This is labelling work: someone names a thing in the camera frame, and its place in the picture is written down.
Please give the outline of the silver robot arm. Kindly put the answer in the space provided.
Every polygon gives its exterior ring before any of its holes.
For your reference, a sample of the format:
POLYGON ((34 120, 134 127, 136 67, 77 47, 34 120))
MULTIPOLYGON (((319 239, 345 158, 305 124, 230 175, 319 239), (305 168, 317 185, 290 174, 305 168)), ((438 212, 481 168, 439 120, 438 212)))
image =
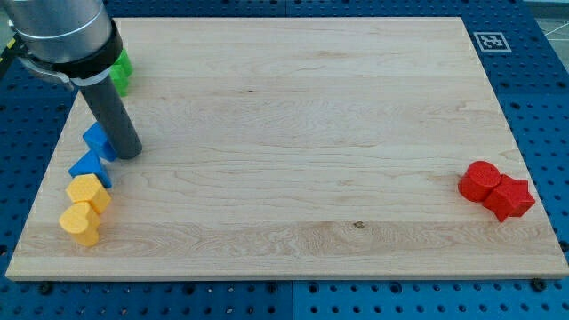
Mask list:
POLYGON ((2 0, 21 39, 17 54, 34 76, 70 90, 103 81, 123 50, 101 0, 2 0))

